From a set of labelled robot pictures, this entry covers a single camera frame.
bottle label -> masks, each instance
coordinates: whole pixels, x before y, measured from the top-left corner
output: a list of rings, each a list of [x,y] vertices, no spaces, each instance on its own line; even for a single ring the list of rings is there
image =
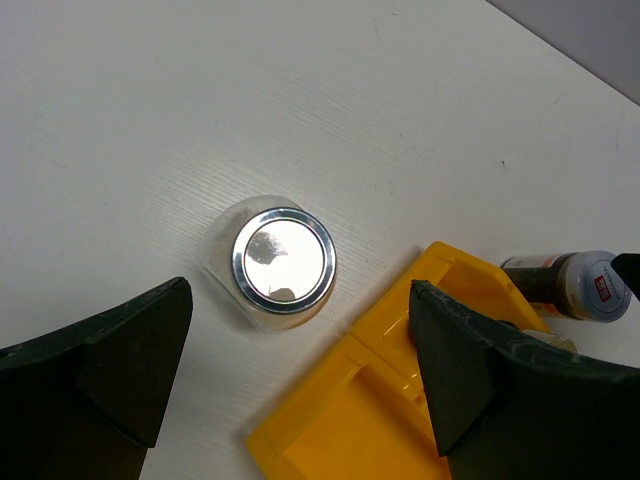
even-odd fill
[[[586,298],[600,312],[612,313],[625,300],[626,285],[608,261],[596,262],[585,275]]]
[[[549,268],[563,254],[511,257],[502,268]]]

silver rim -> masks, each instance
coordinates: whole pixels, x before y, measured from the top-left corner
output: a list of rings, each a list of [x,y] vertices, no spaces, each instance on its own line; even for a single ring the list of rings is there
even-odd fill
[[[307,227],[317,238],[324,256],[324,267],[315,287],[306,295],[289,302],[279,302],[262,295],[251,284],[244,256],[254,233],[278,220],[289,220]],[[315,217],[295,208],[274,208],[259,213],[242,228],[231,251],[231,273],[238,290],[256,307],[270,313],[290,315],[308,310],[321,301],[331,289],[336,270],[336,253],[327,229]]]

glass jar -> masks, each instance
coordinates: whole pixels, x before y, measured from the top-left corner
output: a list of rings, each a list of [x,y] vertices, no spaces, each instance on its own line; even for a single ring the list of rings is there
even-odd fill
[[[275,195],[225,210],[201,255],[206,276],[263,331],[293,328],[315,316],[333,290],[336,260],[327,229]]]

small bottle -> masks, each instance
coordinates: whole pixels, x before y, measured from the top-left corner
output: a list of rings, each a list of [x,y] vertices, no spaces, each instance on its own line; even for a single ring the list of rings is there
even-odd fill
[[[211,226],[200,260],[214,286],[223,287],[218,292],[263,331],[293,328],[316,315],[331,294],[337,267],[327,229],[275,195],[225,210]]]
[[[540,316],[610,323],[631,301],[611,267],[614,258],[604,251],[522,256],[510,258],[502,269]]]

round metal lid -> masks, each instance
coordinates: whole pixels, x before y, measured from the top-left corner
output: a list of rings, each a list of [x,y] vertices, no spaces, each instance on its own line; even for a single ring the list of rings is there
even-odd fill
[[[295,208],[274,208],[245,224],[233,245],[231,272],[240,292],[256,307],[292,314],[319,302],[335,276],[329,232]]]

